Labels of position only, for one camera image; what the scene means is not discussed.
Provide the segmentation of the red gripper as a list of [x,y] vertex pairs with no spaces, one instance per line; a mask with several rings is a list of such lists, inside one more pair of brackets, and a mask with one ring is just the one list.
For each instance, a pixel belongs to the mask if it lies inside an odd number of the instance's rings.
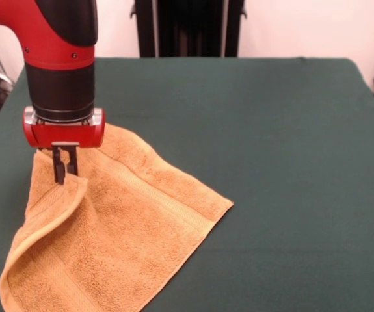
[[[102,145],[105,130],[105,112],[95,108],[89,119],[74,123],[50,123],[37,117],[32,106],[25,107],[23,112],[23,130],[25,138],[33,148],[50,148],[55,182],[63,185],[65,165],[60,157],[59,146],[79,146],[80,148],[97,148]],[[77,175],[77,150],[66,148],[69,161],[67,172]]]

